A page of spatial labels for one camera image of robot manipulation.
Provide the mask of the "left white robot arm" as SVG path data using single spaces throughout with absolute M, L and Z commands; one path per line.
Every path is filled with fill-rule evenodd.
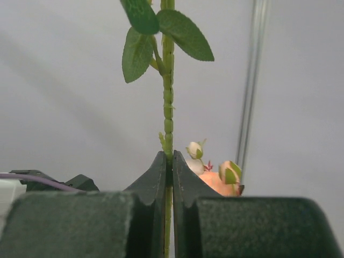
M 99 191 L 99 188 L 95 185 L 94 181 L 83 174 L 79 174 L 66 182 L 60 182 L 39 170 L 12 170 L 10 171 L 10 173 L 19 175 L 38 176 L 56 183 L 67 185 L 78 190 Z M 20 179 L 20 182 L 21 184 L 26 185 L 26 191 L 61 191 L 61 189 L 40 182 L 29 181 L 24 179 Z

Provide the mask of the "light pink rose stem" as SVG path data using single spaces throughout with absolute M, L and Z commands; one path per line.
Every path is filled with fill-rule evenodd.
M 190 156 L 190 159 L 186 160 L 186 163 L 188 167 L 190 168 L 190 170 L 193 171 L 198 176 L 204 174 L 207 171 L 211 171 L 213 168 L 211 161 L 205 164 L 202 160 L 203 155 L 204 155 L 203 147 L 205 143 L 206 143 L 206 139 L 204 139 L 203 141 L 198 141 L 198 142 L 192 141 L 185 148 L 187 150 L 187 153 Z

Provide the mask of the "peach rose stem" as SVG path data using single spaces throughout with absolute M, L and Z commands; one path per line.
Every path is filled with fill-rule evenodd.
M 174 46 L 198 61 L 213 62 L 211 47 L 199 27 L 175 9 L 174 1 L 161 1 L 154 12 L 151 1 L 121 1 L 128 21 L 121 67 L 126 83 L 140 78 L 149 66 L 163 79 L 164 131 L 159 134 L 166 155 L 165 219 L 163 254 L 169 257 L 173 193 Z

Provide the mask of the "orange rose stem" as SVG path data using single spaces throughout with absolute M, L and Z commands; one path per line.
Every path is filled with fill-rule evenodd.
M 241 184 L 241 169 L 233 161 L 225 161 L 218 167 L 218 171 L 211 171 L 212 165 L 204 167 L 199 178 L 212 190 L 224 197 L 239 197 L 245 186 Z

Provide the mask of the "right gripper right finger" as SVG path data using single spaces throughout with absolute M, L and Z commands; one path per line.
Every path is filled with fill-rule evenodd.
M 223 197 L 174 152 L 176 257 L 343 257 L 319 205 L 299 197 Z

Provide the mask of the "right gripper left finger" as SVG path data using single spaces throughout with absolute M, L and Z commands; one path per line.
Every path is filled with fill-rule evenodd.
M 124 191 L 26 193 L 12 205 L 1 257 L 163 257 L 166 156 Z

